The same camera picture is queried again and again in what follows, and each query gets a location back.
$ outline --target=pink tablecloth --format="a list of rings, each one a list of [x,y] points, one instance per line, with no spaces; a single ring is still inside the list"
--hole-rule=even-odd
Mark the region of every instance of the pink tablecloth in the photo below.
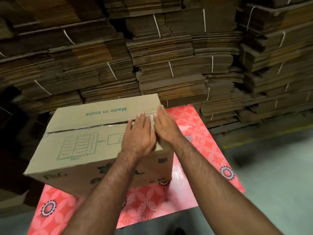
[[[204,157],[240,192],[244,188],[229,166],[217,144],[192,105],[167,111],[172,115],[186,138]],[[29,235],[58,235],[65,228],[75,209],[81,203],[72,195],[45,185]],[[172,181],[130,189],[123,205],[117,228],[157,218],[198,206],[190,185],[176,155],[174,155]]]

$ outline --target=gray floor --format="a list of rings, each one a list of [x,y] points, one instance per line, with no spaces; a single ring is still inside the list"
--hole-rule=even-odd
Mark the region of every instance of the gray floor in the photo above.
[[[313,129],[223,153],[246,189],[245,195],[284,234],[313,234]],[[32,215],[0,219],[1,234],[26,234]],[[116,234],[162,235],[177,226],[187,234],[213,234],[199,208],[118,229]]]

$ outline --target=right hand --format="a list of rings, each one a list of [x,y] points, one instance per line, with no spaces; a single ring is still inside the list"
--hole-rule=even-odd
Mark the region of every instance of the right hand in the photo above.
[[[176,121],[168,114],[164,106],[157,107],[157,113],[153,114],[154,128],[158,136],[174,145],[180,138],[185,138]]]

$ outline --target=flattened cardboard box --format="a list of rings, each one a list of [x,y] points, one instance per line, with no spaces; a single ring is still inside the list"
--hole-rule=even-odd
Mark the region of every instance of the flattened cardboard box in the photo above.
[[[25,175],[87,196],[120,152],[127,120],[142,112],[152,116],[159,104],[158,95],[150,94],[57,109]],[[173,155],[170,146],[158,140],[137,166],[131,187],[171,180]]]

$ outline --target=floral pattern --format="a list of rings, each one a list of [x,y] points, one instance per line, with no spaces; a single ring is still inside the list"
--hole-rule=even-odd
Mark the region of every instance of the floral pattern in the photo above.
[[[192,105],[167,109],[174,117],[179,129],[199,152],[233,184],[240,192],[244,188],[235,173],[216,145],[212,136],[201,121]],[[49,216],[42,216],[42,209],[46,205],[45,213],[52,208]],[[77,199],[52,186],[45,185],[36,213],[29,228],[29,235],[50,234],[59,235],[65,228],[75,209],[83,199]],[[198,206],[189,182],[176,155],[173,160],[172,181],[168,185],[154,184],[139,188],[131,188],[127,193],[124,207],[121,211],[117,228],[132,225],[141,221],[157,218],[181,210]]]

